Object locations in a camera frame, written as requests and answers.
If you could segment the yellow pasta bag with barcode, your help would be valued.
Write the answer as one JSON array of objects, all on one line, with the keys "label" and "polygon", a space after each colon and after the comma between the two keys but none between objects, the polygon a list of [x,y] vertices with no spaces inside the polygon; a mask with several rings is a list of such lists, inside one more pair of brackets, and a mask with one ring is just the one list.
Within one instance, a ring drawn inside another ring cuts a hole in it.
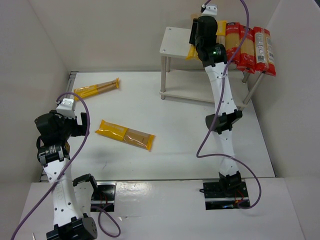
[{"label": "yellow pasta bag with barcode", "polygon": [[[198,18],[199,16],[200,16],[199,13],[193,13],[193,14],[191,14],[190,18],[193,20],[193,19]],[[193,44],[190,44],[189,51],[188,51],[188,54],[185,59],[187,61],[190,61],[190,60],[200,61],[200,59],[198,57],[198,53],[196,51],[196,47]]]}]

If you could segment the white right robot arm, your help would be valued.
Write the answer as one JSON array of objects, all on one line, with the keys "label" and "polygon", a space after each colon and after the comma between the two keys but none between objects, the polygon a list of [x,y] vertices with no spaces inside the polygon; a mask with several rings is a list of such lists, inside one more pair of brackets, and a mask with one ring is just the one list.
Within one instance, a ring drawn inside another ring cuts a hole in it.
[{"label": "white right robot arm", "polygon": [[[210,80],[212,93],[214,97],[215,114],[207,115],[205,117],[205,124],[208,128],[208,133],[197,150],[197,158],[205,158],[212,156],[220,156],[221,164],[219,168],[219,193],[226,196],[232,195],[232,192],[236,192],[240,188],[242,179],[238,166],[234,158],[234,148],[232,144],[232,128],[233,124],[242,118],[243,113],[236,107],[233,100],[232,91],[228,77],[228,66],[231,60],[233,60],[235,54],[240,50],[240,46],[237,47],[235,53],[230,58],[227,57],[228,53],[223,44],[218,43],[219,24],[213,15],[202,14],[202,16],[193,19],[189,43],[196,52],[199,60],[205,69],[205,72]],[[147,127],[160,127],[161,132],[170,130],[165,127],[165,115],[162,118],[152,117],[145,115],[139,122],[143,126]],[[110,130],[101,130],[101,134],[108,136],[109,138],[119,139],[118,141],[127,141],[130,144],[145,144],[145,147],[150,146],[149,143],[139,143],[139,140],[134,140],[134,137],[126,137],[127,135],[136,135],[138,139],[142,136],[138,136],[138,132],[129,133],[128,130],[124,130],[125,127],[119,125],[113,125],[111,123],[102,123],[105,128]],[[210,133],[214,135],[216,143],[221,145],[223,153],[212,153],[207,155],[200,155],[200,151],[205,142],[209,138]]]}]

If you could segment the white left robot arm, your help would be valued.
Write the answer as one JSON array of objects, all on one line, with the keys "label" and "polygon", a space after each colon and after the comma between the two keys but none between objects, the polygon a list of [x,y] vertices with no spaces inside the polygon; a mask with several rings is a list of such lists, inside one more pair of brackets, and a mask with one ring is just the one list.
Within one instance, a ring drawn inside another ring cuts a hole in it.
[{"label": "white left robot arm", "polygon": [[43,167],[53,201],[53,229],[46,233],[48,240],[95,240],[98,230],[90,216],[91,196],[97,187],[94,177],[85,174],[71,176],[68,139],[84,136],[87,114],[81,113],[79,125],[75,114],[63,115],[51,110],[35,119],[40,136],[37,139],[37,159]]}]

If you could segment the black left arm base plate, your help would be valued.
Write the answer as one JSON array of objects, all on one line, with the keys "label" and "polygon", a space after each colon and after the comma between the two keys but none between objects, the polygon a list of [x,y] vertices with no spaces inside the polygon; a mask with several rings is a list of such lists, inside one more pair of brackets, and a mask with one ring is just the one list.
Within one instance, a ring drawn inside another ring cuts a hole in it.
[{"label": "black left arm base plate", "polygon": [[91,205],[105,209],[108,213],[115,210],[116,182],[98,181],[97,190],[91,196]]}]

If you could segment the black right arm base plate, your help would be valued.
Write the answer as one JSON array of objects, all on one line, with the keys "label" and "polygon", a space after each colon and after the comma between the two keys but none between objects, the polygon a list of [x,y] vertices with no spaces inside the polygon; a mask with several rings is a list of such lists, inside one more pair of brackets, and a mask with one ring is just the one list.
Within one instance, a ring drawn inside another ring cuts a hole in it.
[{"label": "black right arm base plate", "polygon": [[205,180],[199,190],[204,195],[205,209],[208,210],[231,210],[241,207],[250,207],[250,199],[247,185],[244,181],[236,189],[225,193],[217,180]]}]

